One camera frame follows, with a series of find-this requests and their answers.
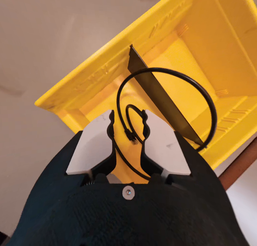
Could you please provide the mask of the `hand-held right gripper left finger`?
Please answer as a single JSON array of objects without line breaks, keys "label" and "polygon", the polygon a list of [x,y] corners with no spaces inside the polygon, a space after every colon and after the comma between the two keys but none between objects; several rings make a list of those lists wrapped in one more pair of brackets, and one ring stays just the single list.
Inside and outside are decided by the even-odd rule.
[{"label": "hand-held right gripper left finger", "polygon": [[108,176],[113,172],[117,164],[114,121],[114,110],[107,110],[83,129],[67,175],[84,174],[93,181],[98,174]]}]

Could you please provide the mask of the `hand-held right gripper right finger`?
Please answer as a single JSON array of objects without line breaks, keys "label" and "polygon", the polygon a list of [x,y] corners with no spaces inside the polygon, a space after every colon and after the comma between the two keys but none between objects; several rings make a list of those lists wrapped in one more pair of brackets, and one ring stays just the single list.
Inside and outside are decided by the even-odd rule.
[{"label": "hand-held right gripper right finger", "polygon": [[179,179],[190,181],[191,170],[175,131],[150,110],[142,111],[143,135],[140,166],[153,179],[155,175],[166,183]]}]

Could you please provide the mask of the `yellow storage bin with divider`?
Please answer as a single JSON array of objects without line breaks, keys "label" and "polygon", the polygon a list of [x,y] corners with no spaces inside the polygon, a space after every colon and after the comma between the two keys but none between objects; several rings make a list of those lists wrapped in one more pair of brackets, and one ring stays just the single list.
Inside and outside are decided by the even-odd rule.
[{"label": "yellow storage bin with divider", "polygon": [[111,109],[114,137],[140,168],[141,144],[126,137],[116,96],[128,71],[130,46],[148,67],[197,81],[217,110],[214,138],[200,155],[212,169],[256,133],[256,5],[253,0],[160,0],[41,96],[35,105],[56,114],[75,134]]}]

